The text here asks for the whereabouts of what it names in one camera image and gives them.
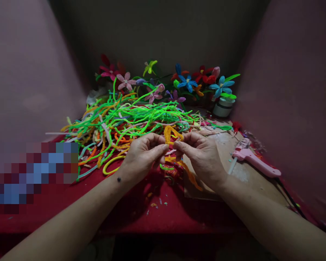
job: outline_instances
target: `pink glue gun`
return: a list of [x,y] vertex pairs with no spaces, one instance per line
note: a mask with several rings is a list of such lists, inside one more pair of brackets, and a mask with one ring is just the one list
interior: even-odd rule
[[253,165],[269,178],[276,178],[281,176],[281,172],[279,170],[273,169],[258,157],[256,157],[256,155],[250,149],[250,143],[251,141],[248,138],[244,138],[242,141],[238,142],[235,151],[232,153],[234,160],[232,161],[228,174],[232,173],[237,160],[247,160],[249,163],[251,163],[251,165]]

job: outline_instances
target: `orange flower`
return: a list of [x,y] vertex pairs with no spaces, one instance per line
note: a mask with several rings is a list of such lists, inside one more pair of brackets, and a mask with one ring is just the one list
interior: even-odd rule
[[203,96],[204,96],[204,93],[202,93],[202,92],[200,91],[201,87],[202,87],[201,84],[198,85],[198,87],[194,87],[194,86],[192,86],[193,90],[198,94],[199,97],[203,97]]

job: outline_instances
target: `dark wall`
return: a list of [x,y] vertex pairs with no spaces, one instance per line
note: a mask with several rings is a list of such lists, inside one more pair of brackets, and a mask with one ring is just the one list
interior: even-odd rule
[[326,0],[272,0],[240,73],[232,118],[326,222]]

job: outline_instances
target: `yellow-green flower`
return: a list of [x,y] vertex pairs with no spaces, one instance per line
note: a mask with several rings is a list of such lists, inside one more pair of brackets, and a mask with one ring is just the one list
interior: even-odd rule
[[154,66],[157,62],[158,61],[151,61],[150,63],[145,62],[146,67],[142,76],[145,77],[146,72],[149,72],[149,74],[153,73],[154,75],[156,75],[156,73],[152,69],[152,66]]

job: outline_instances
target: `pink wall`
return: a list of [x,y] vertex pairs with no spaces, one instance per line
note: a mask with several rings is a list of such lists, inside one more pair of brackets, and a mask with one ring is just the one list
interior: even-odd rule
[[43,141],[82,116],[76,64],[48,1],[0,1],[0,142]]
[[326,222],[326,0],[272,0],[240,73],[232,119]]

